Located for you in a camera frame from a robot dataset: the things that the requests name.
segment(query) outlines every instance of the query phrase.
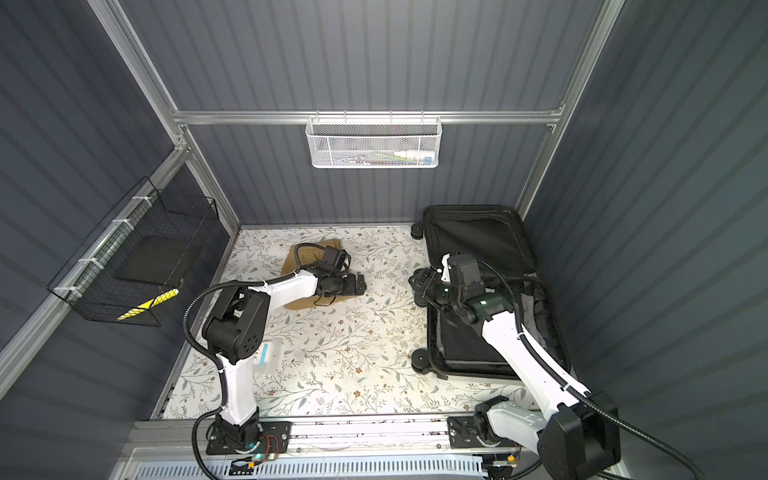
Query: wall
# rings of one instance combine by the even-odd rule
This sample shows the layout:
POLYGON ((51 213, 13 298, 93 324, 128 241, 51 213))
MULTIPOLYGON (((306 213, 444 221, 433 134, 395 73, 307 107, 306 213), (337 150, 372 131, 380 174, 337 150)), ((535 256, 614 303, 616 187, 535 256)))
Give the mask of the wall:
POLYGON ((173 145, 84 0, 0 2, 0 71, 2 348, 173 145))
POLYGON ((514 205, 545 125, 446 125, 436 168, 311 167, 304 127, 191 127, 244 224, 408 222, 433 204, 514 205))
MULTIPOLYGON (((554 109, 600 6, 123 3, 178 107, 208 111, 554 109)), ((440 165, 419 171, 317 170, 302 127, 191 130, 240 221, 280 224, 403 222, 430 204, 514 205, 545 128, 446 126, 440 165)))
MULTIPOLYGON (((200 194, 187 168, 166 190, 200 194)), ((157 328, 65 318, 0 402, 3 478, 109 476, 134 423, 150 417, 184 343, 184 309, 210 285, 228 240, 217 223, 211 250, 170 308, 177 321, 157 328)))
MULTIPOLYGON (((0 2, 0 348, 113 204, 172 144, 85 0, 0 2)), ((168 186, 200 193, 186 168, 168 186)), ((178 315, 228 237, 188 274, 178 315)), ((184 338, 70 314, 0 400, 3 478, 107 478, 184 338)))
POLYGON ((578 375, 707 478, 765 478, 766 18, 628 2, 526 219, 578 375))

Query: open black suitcase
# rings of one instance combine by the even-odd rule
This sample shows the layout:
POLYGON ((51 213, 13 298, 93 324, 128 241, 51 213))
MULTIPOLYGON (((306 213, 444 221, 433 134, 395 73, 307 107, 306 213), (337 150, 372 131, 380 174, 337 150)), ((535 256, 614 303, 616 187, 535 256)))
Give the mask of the open black suitcase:
MULTIPOLYGON (((519 278, 536 271, 536 255, 525 235, 522 220, 502 205, 438 205, 424 210, 423 233, 430 264, 442 267, 446 253, 470 253, 494 266, 502 275, 519 278)), ((501 283, 482 265, 483 280, 501 283)), ((568 356, 541 287, 515 280, 512 288, 533 297, 536 329, 546 350, 566 371, 568 356)), ((471 376, 518 380, 515 371, 470 326, 452 321, 432 305, 427 307, 427 353, 430 369, 438 376, 471 376)))

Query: cable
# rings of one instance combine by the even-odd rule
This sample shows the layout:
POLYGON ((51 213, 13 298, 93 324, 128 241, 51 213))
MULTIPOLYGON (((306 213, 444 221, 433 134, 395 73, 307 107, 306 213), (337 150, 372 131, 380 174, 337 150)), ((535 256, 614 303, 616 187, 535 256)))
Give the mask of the cable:
POLYGON ((326 250, 324 246, 318 245, 317 243, 309 243, 309 242, 298 243, 296 245, 296 248, 293 249, 293 258, 296 259, 296 273, 298 273, 299 270, 301 270, 301 268, 304 266, 301 264, 301 260, 299 260, 299 248, 302 248, 302 247, 315 247, 315 248, 321 249, 322 251, 326 250))
POLYGON ((614 475, 610 472, 598 472, 597 476, 600 478, 605 478, 606 480, 630 480, 627 477, 622 477, 621 475, 614 475))
POLYGON ((337 297, 338 297, 338 295, 334 295, 334 296, 333 296, 333 298, 331 299, 331 301, 330 301, 329 303, 327 303, 327 304, 323 305, 322 303, 318 303, 318 302, 320 301, 320 299, 321 299, 321 298, 323 298, 323 296, 321 295, 321 296, 318 296, 318 297, 317 297, 317 300, 315 300, 314 302, 312 302, 312 304, 313 304, 313 305, 315 305, 315 306, 331 306, 331 305, 333 305, 333 302, 335 302, 335 301, 336 301, 336 298, 337 298, 337 297))
POLYGON ((518 480, 518 478, 523 478, 526 475, 528 475, 529 473, 532 473, 535 469, 537 469, 539 467, 541 467, 541 459, 540 458, 538 460, 536 460, 536 462, 531 464, 530 467, 526 468, 525 470, 523 470, 520 473, 515 473, 513 476, 507 478, 507 480, 518 480))
MULTIPOLYGON (((501 280, 501 282, 504 284, 504 287, 506 287, 506 289, 509 292, 509 294, 512 295, 512 299, 516 303, 515 306, 519 307, 519 312, 520 312, 520 315, 515 315, 515 328, 516 328, 518 334, 522 333, 523 332, 523 325, 522 325, 522 316, 523 316, 522 301, 520 301, 518 299, 518 296, 515 295, 514 291, 509 286, 507 281, 504 279, 504 277, 498 271, 496 271, 495 268, 493 268, 492 266, 488 265, 486 262, 483 262, 481 260, 478 260, 478 262, 482 263, 483 265, 488 267, 498 277, 498 279, 501 280)), ((525 280, 525 281, 533 281, 532 277, 526 277, 523 280, 525 280)), ((520 341, 523 343, 523 346, 525 347, 525 349, 528 351, 528 353, 530 353, 531 356, 534 358, 534 360, 536 360, 536 363, 538 363, 542 367, 542 369, 544 369, 545 372, 547 372, 547 374, 549 374, 549 376, 552 377, 552 379, 554 379, 555 382, 557 382, 561 387, 565 387, 565 391, 570 393, 571 395, 573 395, 573 397, 576 398, 576 400, 578 400, 579 402, 581 402, 582 404, 587 406, 589 409, 591 409, 592 411, 597 413, 599 416, 601 416, 604 419, 608 420, 610 423, 613 423, 614 425, 616 425, 620 429, 623 429, 624 431, 629 432, 630 434, 638 437, 643 442, 646 442, 649 445, 652 445, 652 446, 656 447, 657 449, 659 449, 662 452, 666 453, 670 457, 674 458, 679 463, 681 463, 685 468, 690 470, 690 472, 694 474, 694 478, 695 479, 703 480, 704 473, 701 471, 701 469, 698 466, 696 466, 695 463, 693 463, 693 461, 691 461, 690 458, 686 457, 682 452, 677 451, 671 445, 668 445, 668 444, 662 442, 661 440, 653 437, 652 435, 649 435, 648 433, 643 432, 639 428, 637 428, 637 427, 635 427, 635 426, 625 422, 622 419, 619 419, 618 417, 614 416, 610 412, 607 412, 606 410, 602 409, 598 404, 592 402, 590 399, 588 399, 587 397, 582 395, 578 390, 576 390, 572 386, 569 386, 568 382, 566 382, 562 377, 560 377, 557 374, 557 372, 555 372, 555 370, 552 369, 552 367, 549 366, 549 364, 546 363, 544 361, 544 359, 542 359, 538 355, 538 353, 533 348, 533 346, 528 341, 528 338, 526 338, 525 335, 520 336, 519 338, 520 338, 520 341)), ((629 480, 627 478, 620 477, 618 475, 614 475, 614 474, 608 473, 608 472, 600 472, 600 473, 606 475, 606 477, 602 477, 602 478, 609 478, 610 480, 629 480)))
POLYGON ((208 425, 208 428, 205 431, 205 439, 210 440, 210 431, 214 429, 214 423, 211 422, 210 425, 208 425))
POLYGON ((192 332, 190 331, 189 326, 189 316, 192 311, 192 308, 197 305, 197 302, 201 301, 205 296, 210 295, 211 293, 225 289, 229 286, 262 286, 264 283, 267 285, 270 285, 272 283, 280 282, 283 280, 287 280, 289 278, 292 278, 295 275, 295 273, 289 273, 288 275, 278 276, 277 278, 273 278, 270 280, 265 280, 263 282, 241 282, 239 280, 233 280, 231 282, 224 282, 224 283, 218 283, 216 285, 209 286, 202 292, 198 293, 197 296, 192 300, 192 303, 187 307, 187 310, 184 312, 184 317, 181 319, 181 329, 184 331, 184 338, 186 339, 187 343, 189 343, 195 351, 197 351, 199 354, 205 356, 206 358, 210 359, 216 366, 216 370, 219 372, 219 381, 221 382, 221 405, 216 408, 215 410, 211 410, 210 412, 205 412, 203 415, 200 415, 197 417, 197 420, 195 420, 194 424, 192 425, 192 453, 194 454, 194 459, 197 462, 197 466, 200 467, 200 470, 203 471, 205 476, 207 476, 210 480, 219 480, 211 470, 208 469, 208 467, 203 463, 203 458, 200 456, 200 451, 197 449, 197 429, 200 427, 200 423, 213 415, 216 415, 217 413, 221 412, 221 410, 227 406, 227 377, 224 375, 224 367, 216 355, 214 355, 213 352, 203 347, 195 338, 194 335, 192 335, 192 332))
POLYGON ((269 441, 269 439, 275 439, 275 459, 277 459, 277 456, 280 454, 280 442, 277 441, 277 437, 274 435, 266 435, 266 439, 269 441))
POLYGON ((216 415, 218 412, 221 412, 221 407, 216 408, 215 410, 211 410, 210 412, 206 412, 203 415, 200 415, 197 417, 197 420, 194 421, 194 424, 192 425, 192 455, 194 455, 195 462, 197 462, 197 466, 200 467, 200 470, 203 471, 205 476, 207 476, 210 480, 219 480, 214 473, 208 469, 208 467, 203 463, 203 457, 200 456, 200 450, 197 446, 197 427, 200 426, 200 422, 202 422, 204 419, 216 415))
POLYGON ((256 467, 256 463, 251 457, 239 458, 230 463, 230 475, 236 472, 242 472, 245 475, 248 473, 248 470, 251 470, 254 467, 256 467), (235 465, 235 463, 238 462, 245 462, 245 465, 235 465))

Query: aluminum frame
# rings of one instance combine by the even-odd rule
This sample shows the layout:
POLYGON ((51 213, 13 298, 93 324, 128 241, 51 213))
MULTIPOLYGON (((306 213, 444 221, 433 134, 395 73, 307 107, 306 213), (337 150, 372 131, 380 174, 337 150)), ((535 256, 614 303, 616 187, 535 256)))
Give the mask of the aluminum frame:
MULTIPOLYGON (((227 247, 224 248, 224 253, 221 256, 221 260, 219 260, 219 266, 216 268, 216 273, 214 273, 214 278, 210 281, 211 285, 215 285, 221 281, 221 276, 224 274, 224 269, 227 267, 227 263, 230 259, 230 255, 232 254, 232 249, 235 246, 235 240, 237 240, 238 233, 239 232, 235 233, 230 237, 230 241, 229 243, 227 243, 227 247)), ((205 320, 205 316, 208 314, 208 310, 214 304, 215 299, 216 299, 215 295, 209 295, 201 303, 200 309, 197 310, 197 315, 195 316, 192 324, 190 325, 190 331, 193 334, 197 334, 198 330, 200 330, 200 328, 202 327, 203 321, 205 320)), ((170 395, 171 390, 173 389, 174 385, 176 385, 176 382, 181 376, 181 370, 184 368, 184 363, 187 361, 187 356, 189 355, 191 350, 192 350, 192 346, 188 342, 184 342, 184 344, 181 346, 181 350, 179 351, 179 354, 176 356, 176 361, 174 362, 174 366, 170 370, 170 373, 168 374, 168 378, 165 380, 165 385, 163 386, 163 390, 161 391, 160 396, 157 397, 157 402, 155 403, 155 406, 152 409, 152 415, 150 415, 150 419, 160 418, 160 415, 165 408, 166 401, 168 400, 168 396, 170 395)))
MULTIPOLYGON (((153 185, 162 188, 168 185, 168 182, 174 177, 176 172, 184 165, 189 157, 189 149, 186 144, 174 148, 165 158, 163 163, 156 169, 150 177, 150 181, 144 185, 129 200, 125 207, 115 216, 115 219, 125 218, 136 206, 142 202, 142 199, 136 197, 147 196, 153 189, 153 185)), ((110 222, 110 225, 104 229, 96 241, 85 252, 84 257, 92 256, 110 235, 117 228, 117 223, 110 222)), ((81 264, 73 266, 71 271, 65 275, 62 284, 70 282, 77 275, 77 270, 81 264)), ((21 329, 11 338, 5 348, 0 352, 0 400, 16 379, 24 372, 32 359, 37 355, 45 342, 51 337, 53 332, 59 326, 62 320, 69 314, 71 307, 68 303, 58 298, 53 293, 49 294, 43 303, 29 317, 21 329)))
POLYGON ((224 228, 230 235, 237 232, 240 221, 237 219, 232 204, 216 180, 210 165, 205 161, 205 157, 192 134, 174 120, 173 113, 178 110, 176 102, 170 96, 160 74, 157 73, 157 69, 141 44, 136 31, 131 26, 120 2, 118 0, 88 0, 88 4, 139 84, 141 91, 144 92, 144 96, 152 106, 157 118, 160 119, 170 139, 175 144, 188 144, 192 149, 194 158, 190 159, 189 168, 204 195, 216 201, 224 228))
MULTIPOLYGON (((462 413, 341 415, 264 418, 264 422, 291 422, 291 444, 285 456, 423 455, 440 452, 492 453, 509 448, 451 450, 446 419, 462 413)), ((205 449, 205 419, 197 430, 198 446, 205 449)), ((181 460, 191 456, 194 420, 136 422, 118 459, 181 460)), ((207 458, 223 458, 222 455, 207 458)))
POLYGON ((528 179, 525 181, 525 186, 523 186, 523 190, 520 193, 516 207, 523 220, 531 209, 536 193, 541 186, 541 182, 544 180, 544 175, 547 173, 552 159, 558 151, 563 134, 571 123, 576 107, 592 76, 594 67, 598 63, 608 36, 616 24, 622 7, 624 7, 624 0, 604 0, 598 17, 594 21, 587 44, 584 46, 574 74, 571 76, 571 81, 565 91, 561 119, 545 138, 533 167, 528 174, 528 179))
POLYGON ((546 124, 560 121, 560 109, 545 111, 177 111, 174 120, 181 125, 306 125, 319 116, 324 121, 414 120, 439 117, 443 124, 546 124))
POLYGON ((368 222, 368 223, 272 223, 263 225, 243 225, 241 230, 265 230, 273 228, 354 228, 354 227, 408 227, 410 228, 413 222, 368 222))

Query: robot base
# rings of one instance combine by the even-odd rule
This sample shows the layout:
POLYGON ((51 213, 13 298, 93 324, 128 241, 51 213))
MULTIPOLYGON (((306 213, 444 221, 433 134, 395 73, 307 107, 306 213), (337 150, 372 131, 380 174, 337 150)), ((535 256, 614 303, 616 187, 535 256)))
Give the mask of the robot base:
MULTIPOLYGON (((272 440, 270 453, 285 453, 288 451, 288 441, 290 440, 290 422, 259 422, 262 435, 269 435, 277 439, 277 447, 272 440)), ((259 446, 249 455, 266 455, 267 441, 263 438, 259 446)), ((214 429, 208 438, 208 446, 205 449, 206 455, 242 455, 235 451, 232 445, 227 444, 227 440, 221 432, 214 429)))
POLYGON ((448 417, 448 427, 452 449, 482 449, 483 447, 509 447, 510 452, 518 444, 510 439, 499 439, 495 442, 484 442, 480 439, 475 420, 472 415, 448 417))

